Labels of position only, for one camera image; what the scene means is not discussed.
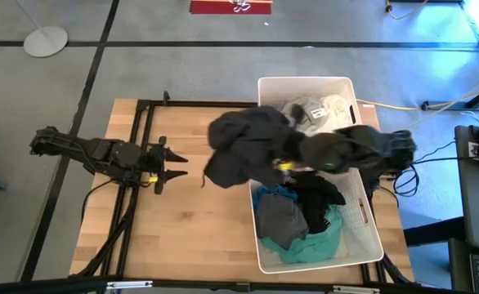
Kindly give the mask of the red mat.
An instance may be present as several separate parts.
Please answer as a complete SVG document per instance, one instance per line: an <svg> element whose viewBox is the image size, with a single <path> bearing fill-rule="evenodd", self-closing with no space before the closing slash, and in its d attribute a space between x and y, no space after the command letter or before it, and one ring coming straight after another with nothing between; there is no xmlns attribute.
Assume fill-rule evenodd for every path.
<svg viewBox="0 0 479 294"><path fill-rule="evenodd" d="M273 0L190 0L190 13L201 15L270 15Z"/></svg>

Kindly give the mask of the silver bracket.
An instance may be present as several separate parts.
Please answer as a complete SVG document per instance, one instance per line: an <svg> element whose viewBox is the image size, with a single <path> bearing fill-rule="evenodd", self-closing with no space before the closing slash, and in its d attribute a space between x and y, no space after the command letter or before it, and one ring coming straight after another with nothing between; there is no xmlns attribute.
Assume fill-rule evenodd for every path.
<svg viewBox="0 0 479 294"><path fill-rule="evenodd" d="M381 294L381 292L378 288L352 287L352 286L333 286L332 293L336 293L336 294Z"/></svg>
<svg viewBox="0 0 479 294"><path fill-rule="evenodd" d="M106 284L107 290L123 290L134 288L153 287L151 280L140 281L111 281Z"/></svg>

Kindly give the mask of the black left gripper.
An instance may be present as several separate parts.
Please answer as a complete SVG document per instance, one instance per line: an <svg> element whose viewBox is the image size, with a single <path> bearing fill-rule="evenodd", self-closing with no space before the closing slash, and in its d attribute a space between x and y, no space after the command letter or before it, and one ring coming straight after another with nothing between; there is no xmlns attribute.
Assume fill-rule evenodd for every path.
<svg viewBox="0 0 479 294"><path fill-rule="evenodd" d="M166 143L167 137L161 136L157 143L148 143L145 149L145 171L156 177L156 180L153 182L155 194L161 194L165 183L169 180L188 174L187 171L165 171L164 162L188 162L186 158L175 154L170 148L165 149Z"/></svg>

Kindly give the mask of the dark grey garment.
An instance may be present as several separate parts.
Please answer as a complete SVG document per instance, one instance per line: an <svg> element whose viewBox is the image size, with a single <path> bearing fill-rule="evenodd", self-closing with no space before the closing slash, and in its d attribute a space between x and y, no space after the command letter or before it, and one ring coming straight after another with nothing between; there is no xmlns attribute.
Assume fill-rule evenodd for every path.
<svg viewBox="0 0 479 294"><path fill-rule="evenodd" d="M309 226L300 207L280 194L265 194L254 212L259 238L268 238L288 251L294 240L305 239Z"/></svg>

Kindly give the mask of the bright blue garment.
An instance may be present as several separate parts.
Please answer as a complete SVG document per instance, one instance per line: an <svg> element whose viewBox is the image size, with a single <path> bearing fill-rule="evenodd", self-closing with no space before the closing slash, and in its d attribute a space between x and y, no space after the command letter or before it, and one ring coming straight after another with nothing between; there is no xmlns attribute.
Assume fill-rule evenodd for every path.
<svg viewBox="0 0 479 294"><path fill-rule="evenodd" d="M287 187L278 185L276 188L267 188L265 185L260 185L252 192L253 205L256 207L261 198L267 194L278 194L286 198L292 199L294 202L298 200L298 194Z"/></svg>

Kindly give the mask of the white textured plastic bin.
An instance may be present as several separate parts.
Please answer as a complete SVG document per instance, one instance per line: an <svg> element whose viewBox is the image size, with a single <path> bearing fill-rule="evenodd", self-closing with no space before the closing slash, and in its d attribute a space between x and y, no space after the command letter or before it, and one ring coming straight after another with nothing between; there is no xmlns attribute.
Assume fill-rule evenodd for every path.
<svg viewBox="0 0 479 294"><path fill-rule="evenodd" d="M302 96L322 97L340 95L350 105L352 125L361 125L360 112L350 78L347 77L264 77L257 82L258 104L281 112L284 105ZM321 130L306 134L313 136Z"/></svg>
<svg viewBox="0 0 479 294"><path fill-rule="evenodd" d="M329 259L322 261L286 264L276 252L265 247L260 238L255 238L257 263L263 273L286 274L323 270L366 264L383 258L383 245L359 171L352 168L347 173L337 175L321 171L319 175L334 184L346 200L346 204L338 209L342 224L339 228L340 242L337 251Z"/></svg>

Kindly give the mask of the large black garment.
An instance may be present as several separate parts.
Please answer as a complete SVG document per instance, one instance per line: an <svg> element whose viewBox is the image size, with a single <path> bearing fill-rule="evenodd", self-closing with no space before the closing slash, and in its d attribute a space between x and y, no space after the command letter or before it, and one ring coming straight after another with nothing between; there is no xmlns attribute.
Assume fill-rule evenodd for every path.
<svg viewBox="0 0 479 294"><path fill-rule="evenodd" d="M213 154L204 176L224 189L249 180L271 188L282 184L284 173L274 165L272 141L276 135L292 131L297 130L290 121L270 106L224 113L208 126Z"/></svg>

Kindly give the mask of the teal green garment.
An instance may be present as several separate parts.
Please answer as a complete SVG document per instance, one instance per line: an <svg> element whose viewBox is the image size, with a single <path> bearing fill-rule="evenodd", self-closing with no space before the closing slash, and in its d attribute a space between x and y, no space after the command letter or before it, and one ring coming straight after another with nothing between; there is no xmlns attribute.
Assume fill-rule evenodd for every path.
<svg viewBox="0 0 479 294"><path fill-rule="evenodd" d="M287 265L326 261L335 256L340 244L343 218L338 208L339 205L330 205L326 211L327 230L293 240L289 250L284 250L270 238L262 238L261 242L265 249L276 252Z"/></svg>

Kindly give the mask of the black rig beam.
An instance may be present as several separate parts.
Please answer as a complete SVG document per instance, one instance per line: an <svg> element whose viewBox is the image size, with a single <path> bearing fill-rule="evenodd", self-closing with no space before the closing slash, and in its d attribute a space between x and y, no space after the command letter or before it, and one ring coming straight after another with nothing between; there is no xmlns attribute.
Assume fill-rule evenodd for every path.
<svg viewBox="0 0 479 294"><path fill-rule="evenodd" d="M0 283L0 294L83 294L105 291L106 284L118 281L115 276L59 278L28 282ZM413 284L370 282L361 285L308 284L308 283L248 283L248 282L198 282L180 280L151 280L153 287L145 288L196 288L230 290L247 293L252 291L333 291L333 286L378 288L381 294L476 294Z"/></svg>

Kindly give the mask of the black table frame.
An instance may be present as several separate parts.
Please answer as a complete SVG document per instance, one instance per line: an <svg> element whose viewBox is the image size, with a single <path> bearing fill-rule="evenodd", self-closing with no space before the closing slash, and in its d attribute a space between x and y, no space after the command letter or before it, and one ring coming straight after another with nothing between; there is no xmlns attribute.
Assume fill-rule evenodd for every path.
<svg viewBox="0 0 479 294"><path fill-rule="evenodd" d="M210 155L207 125L219 115L244 107L241 102L118 99L106 136L140 140L166 136L187 158L185 175L161 194L150 188L137 197L129 231L115 245L101 274L149 280L153 287L252 290L327 290L333 285L387 282L380 263L288 274L264 274L257 264L255 233L247 186L220 189L202 185Z"/></svg>

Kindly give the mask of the black floor stand bar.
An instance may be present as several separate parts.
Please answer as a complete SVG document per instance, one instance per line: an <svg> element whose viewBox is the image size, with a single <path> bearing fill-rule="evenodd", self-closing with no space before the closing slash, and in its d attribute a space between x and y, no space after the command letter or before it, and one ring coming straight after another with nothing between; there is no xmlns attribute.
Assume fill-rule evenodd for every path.
<svg viewBox="0 0 479 294"><path fill-rule="evenodd" d="M449 111L474 111L479 110L479 93L471 97L460 98L457 101L430 101L426 100L420 105L422 111L428 110L449 110Z"/></svg>

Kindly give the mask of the round grey floor stand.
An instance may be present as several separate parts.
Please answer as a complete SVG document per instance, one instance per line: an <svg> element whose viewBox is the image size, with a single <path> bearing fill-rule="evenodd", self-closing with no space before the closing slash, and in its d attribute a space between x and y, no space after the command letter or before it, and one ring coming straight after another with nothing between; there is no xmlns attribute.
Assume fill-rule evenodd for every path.
<svg viewBox="0 0 479 294"><path fill-rule="evenodd" d="M35 58L44 58L54 56L62 51L69 41L68 33L59 26L41 26L25 9L20 0L15 1L17 6L36 27L23 42L25 53Z"/></svg>

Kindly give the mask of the black pants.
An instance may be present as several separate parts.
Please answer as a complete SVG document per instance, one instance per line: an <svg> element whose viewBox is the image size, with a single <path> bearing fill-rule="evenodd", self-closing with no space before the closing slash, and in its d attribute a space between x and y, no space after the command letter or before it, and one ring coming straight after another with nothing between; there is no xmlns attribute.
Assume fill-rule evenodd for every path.
<svg viewBox="0 0 479 294"><path fill-rule="evenodd" d="M294 192L308 225L309 234L325 232L331 221L326 213L332 206L344 206L346 199L338 188L315 171L294 173L283 186Z"/></svg>

